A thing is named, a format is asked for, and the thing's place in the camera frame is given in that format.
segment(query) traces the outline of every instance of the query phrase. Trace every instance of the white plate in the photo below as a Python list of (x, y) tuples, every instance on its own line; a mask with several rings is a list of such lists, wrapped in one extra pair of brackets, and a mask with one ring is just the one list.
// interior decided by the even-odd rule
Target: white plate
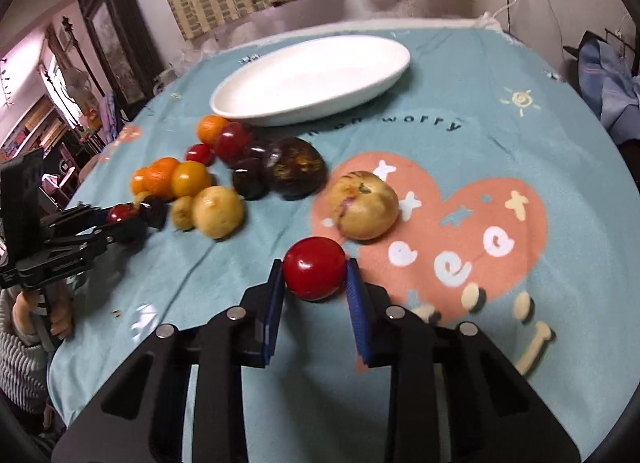
[(409, 66), (402, 44), (375, 36), (308, 40), (251, 62), (213, 92), (213, 112), (255, 126), (315, 120), (358, 106), (395, 84)]

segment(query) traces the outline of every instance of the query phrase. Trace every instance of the white star print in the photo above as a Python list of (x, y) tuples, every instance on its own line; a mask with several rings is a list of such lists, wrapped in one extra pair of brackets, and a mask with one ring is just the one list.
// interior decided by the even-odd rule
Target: white star print
[(391, 172), (396, 172), (396, 167), (388, 166), (385, 163), (385, 160), (380, 160), (380, 163), (376, 167), (376, 170), (373, 171), (373, 174), (378, 176), (380, 178), (380, 180), (382, 180), (383, 182), (386, 182), (386, 177)]
[(419, 199), (415, 199), (415, 194), (413, 191), (407, 192), (404, 199), (399, 201), (400, 204), (400, 212), (402, 213), (402, 221), (409, 221), (411, 217), (411, 212), (414, 211), (414, 208), (419, 208), (422, 206), (422, 201)]

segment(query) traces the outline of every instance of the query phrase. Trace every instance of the cherry tomato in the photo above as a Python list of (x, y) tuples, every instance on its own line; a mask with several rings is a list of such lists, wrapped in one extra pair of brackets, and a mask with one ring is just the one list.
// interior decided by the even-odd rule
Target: cherry tomato
[(303, 300), (320, 300), (335, 293), (344, 282), (347, 258), (342, 247), (328, 237), (307, 237), (285, 254), (284, 280)]
[(254, 137), (242, 124), (229, 122), (220, 131), (213, 150), (220, 160), (232, 166), (244, 158), (244, 148), (252, 141)]
[(184, 155), (186, 161), (198, 162), (205, 166), (210, 166), (213, 161), (213, 151), (205, 144), (195, 144), (191, 146)]
[(135, 216), (138, 212), (130, 203), (120, 203), (111, 207), (107, 214), (107, 223), (117, 223)]

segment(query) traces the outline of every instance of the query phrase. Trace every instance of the table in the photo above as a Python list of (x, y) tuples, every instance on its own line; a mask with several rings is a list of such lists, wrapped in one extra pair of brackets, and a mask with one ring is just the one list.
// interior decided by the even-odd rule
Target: table
[[(161, 156), (181, 158), (196, 141), (198, 119), (209, 113), (211, 92), (244, 57), (318, 35), (396, 39), (412, 61), (385, 95), (344, 114), (265, 132), (310, 141), (333, 176), (375, 170), (398, 192), (403, 212), (393, 245), (345, 244), (366, 279), (384, 283), (396, 302), (412, 309), (434, 304), (445, 324), (472, 319), (514, 362), (535, 323), (549, 324), (556, 340), (529, 382), (585, 459), (640, 379), (638, 191), (597, 119), (538, 55), (490, 28), (470, 28), (478, 23), (454, 24), (331, 25), (201, 62), (124, 129), (72, 204), (129, 201), (137, 168)], [(230, 185), (220, 162), (210, 170)], [(244, 228), (226, 241), (168, 226), (135, 255), (116, 246), (98, 260), (76, 295), (75, 337), (50, 368), (52, 399), (65, 421), (77, 417), (155, 325), (205, 323), (238, 303), (245, 288), (263, 283), (272, 260), (295, 241), (334, 233), (322, 197), (286, 202), (270, 194), (246, 208)], [(452, 268), (456, 260), (461, 269)], [(468, 317), (460, 294), (472, 282), (488, 302)], [(525, 289), (535, 302), (526, 325), (512, 312)], [(271, 366), (245, 370), (243, 379), (252, 462), (382, 456), (389, 374), (358, 364), (344, 297), (287, 300)], [(187, 423), (191, 414), (189, 402)], [(189, 439), (185, 445), (188, 461)]]

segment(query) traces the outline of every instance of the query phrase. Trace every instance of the yellow tomato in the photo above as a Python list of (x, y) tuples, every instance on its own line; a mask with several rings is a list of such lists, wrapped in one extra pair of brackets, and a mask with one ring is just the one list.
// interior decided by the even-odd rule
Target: yellow tomato
[(171, 187), (176, 198), (197, 196), (198, 192), (211, 186), (211, 176), (200, 162), (188, 160), (174, 170)]

